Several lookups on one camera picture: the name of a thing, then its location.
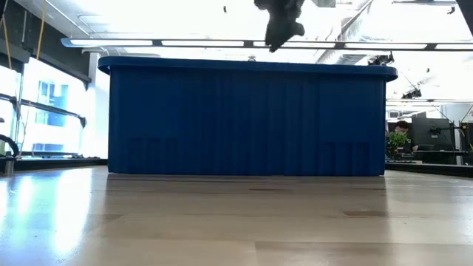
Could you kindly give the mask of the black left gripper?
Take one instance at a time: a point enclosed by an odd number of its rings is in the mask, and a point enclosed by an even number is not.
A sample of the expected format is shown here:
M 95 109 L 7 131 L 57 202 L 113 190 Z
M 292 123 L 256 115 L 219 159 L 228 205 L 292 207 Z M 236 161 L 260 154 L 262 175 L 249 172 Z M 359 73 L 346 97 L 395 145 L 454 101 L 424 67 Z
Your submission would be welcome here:
M 253 0 L 259 10 L 267 10 L 269 13 L 265 45 L 270 52 L 277 51 L 292 37 L 305 34 L 304 26 L 295 21 L 302 13 L 304 2 L 305 0 Z

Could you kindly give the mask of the blue plastic bin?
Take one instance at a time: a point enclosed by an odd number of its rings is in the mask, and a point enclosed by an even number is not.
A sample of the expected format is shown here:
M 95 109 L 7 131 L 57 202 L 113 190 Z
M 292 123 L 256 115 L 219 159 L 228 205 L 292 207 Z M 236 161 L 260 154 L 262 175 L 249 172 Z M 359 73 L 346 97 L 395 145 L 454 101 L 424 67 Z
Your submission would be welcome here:
M 389 66 L 103 57 L 116 174 L 380 176 Z

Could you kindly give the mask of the long ceiling light bar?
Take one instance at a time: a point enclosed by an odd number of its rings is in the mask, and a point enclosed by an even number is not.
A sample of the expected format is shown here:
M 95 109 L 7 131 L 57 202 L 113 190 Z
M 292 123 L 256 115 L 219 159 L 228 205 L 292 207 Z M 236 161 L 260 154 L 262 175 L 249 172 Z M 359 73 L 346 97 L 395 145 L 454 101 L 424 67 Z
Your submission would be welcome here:
M 62 38 L 69 48 L 86 47 L 188 47 L 263 49 L 267 45 L 257 40 L 210 39 L 125 39 L 125 38 Z M 369 41 L 287 41 L 283 49 L 292 50 L 378 50 L 419 52 L 473 52 L 473 42 L 369 42 Z

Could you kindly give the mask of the person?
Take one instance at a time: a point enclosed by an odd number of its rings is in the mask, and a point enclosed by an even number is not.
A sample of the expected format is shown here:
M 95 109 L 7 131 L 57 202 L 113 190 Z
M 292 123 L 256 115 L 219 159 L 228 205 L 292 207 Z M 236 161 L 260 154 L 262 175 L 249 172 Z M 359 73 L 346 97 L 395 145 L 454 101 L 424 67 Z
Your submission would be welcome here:
M 405 120 L 399 120 L 395 124 L 394 132 L 407 135 L 408 131 L 409 131 L 409 123 L 407 123 Z M 411 145 L 412 151 L 418 150 L 418 145 L 415 144 L 412 140 L 410 141 L 410 145 Z

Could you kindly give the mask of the green potted plant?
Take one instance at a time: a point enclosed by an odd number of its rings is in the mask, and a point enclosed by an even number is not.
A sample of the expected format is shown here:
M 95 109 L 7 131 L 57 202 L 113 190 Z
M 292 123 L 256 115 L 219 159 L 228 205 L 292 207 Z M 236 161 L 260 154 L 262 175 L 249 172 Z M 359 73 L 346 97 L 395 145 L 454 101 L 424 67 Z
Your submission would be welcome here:
M 406 134 L 400 132 L 390 132 L 386 136 L 386 156 L 393 159 L 399 147 L 404 147 L 409 142 Z

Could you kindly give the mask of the black computer monitor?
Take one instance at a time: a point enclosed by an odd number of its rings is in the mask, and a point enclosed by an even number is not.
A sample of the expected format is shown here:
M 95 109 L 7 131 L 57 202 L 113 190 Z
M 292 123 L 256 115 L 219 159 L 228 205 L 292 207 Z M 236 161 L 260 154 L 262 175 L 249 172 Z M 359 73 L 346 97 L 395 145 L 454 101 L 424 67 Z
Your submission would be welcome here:
M 451 127 L 447 119 L 414 117 L 412 140 L 418 151 L 452 151 Z

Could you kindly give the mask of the dark office desk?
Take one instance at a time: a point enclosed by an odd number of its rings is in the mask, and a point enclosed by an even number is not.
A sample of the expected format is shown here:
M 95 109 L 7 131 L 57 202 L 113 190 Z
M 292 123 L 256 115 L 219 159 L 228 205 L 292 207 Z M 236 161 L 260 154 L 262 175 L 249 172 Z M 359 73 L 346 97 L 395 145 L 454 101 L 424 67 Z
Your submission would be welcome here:
M 473 166 L 473 151 L 415 151 L 414 156 L 422 163 Z

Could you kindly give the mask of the dark overhead beam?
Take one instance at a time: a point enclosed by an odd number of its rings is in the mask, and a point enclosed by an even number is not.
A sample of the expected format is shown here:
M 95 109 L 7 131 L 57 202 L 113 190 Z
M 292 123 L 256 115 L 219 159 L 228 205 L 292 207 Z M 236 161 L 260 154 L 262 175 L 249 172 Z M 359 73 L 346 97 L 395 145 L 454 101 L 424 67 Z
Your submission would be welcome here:
M 14 0 L 0 0 L 0 66 L 17 72 L 37 54 L 39 60 L 83 83 L 90 83 L 89 56 L 66 48 L 66 36 Z

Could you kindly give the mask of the black table edge rail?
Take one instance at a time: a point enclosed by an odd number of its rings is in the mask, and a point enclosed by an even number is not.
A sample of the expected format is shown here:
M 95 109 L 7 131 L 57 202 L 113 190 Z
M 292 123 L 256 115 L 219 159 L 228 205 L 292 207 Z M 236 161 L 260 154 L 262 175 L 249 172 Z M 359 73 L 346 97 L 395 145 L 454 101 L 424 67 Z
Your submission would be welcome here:
M 88 166 L 106 166 L 107 159 L 100 158 L 65 158 L 65 159 L 34 159 L 16 160 L 14 171 L 35 171 L 53 168 L 78 168 Z
M 473 166 L 444 164 L 385 163 L 385 169 L 420 174 L 445 175 L 451 177 L 473 178 Z

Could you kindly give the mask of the black window rail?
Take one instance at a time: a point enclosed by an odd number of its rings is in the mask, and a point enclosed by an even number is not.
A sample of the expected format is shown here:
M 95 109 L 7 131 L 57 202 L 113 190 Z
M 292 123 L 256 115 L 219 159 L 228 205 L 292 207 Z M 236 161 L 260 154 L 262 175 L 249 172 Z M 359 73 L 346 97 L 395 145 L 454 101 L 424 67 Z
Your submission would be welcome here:
M 31 100 L 23 100 L 23 99 L 18 100 L 15 96 L 9 96 L 9 95 L 3 94 L 3 93 L 0 93 L 0 100 L 9 101 L 9 102 L 11 102 L 11 104 L 14 107 L 17 107 L 17 105 L 19 104 L 19 105 L 25 105 L 25 106 L 28 106 L 28 107 L 33 107 L 33 108 L 36 108 L 36 109 L 39 109 L 39 110 L 42 110 L 42 111 L 46 111 L 46 112 L 52 112 L 52 113 L 56 113 L 56 114 L 60 114 L 60 115 L 76 117 L 77 119 L 79 119 L 79 121 L 81 123 L 81 126 L 83 128 L 86 126 L 86 118 L 85 117 L 80 116 L 79 114 L 74 113 L 74 112 L 69 112 L 65 109 L 60 109 L 60 108 L 54 107 L 54 106 L 48 106 L 48 105 L 45 105 L 45 104 L 42 104 L 42 103 L 32 102 Z

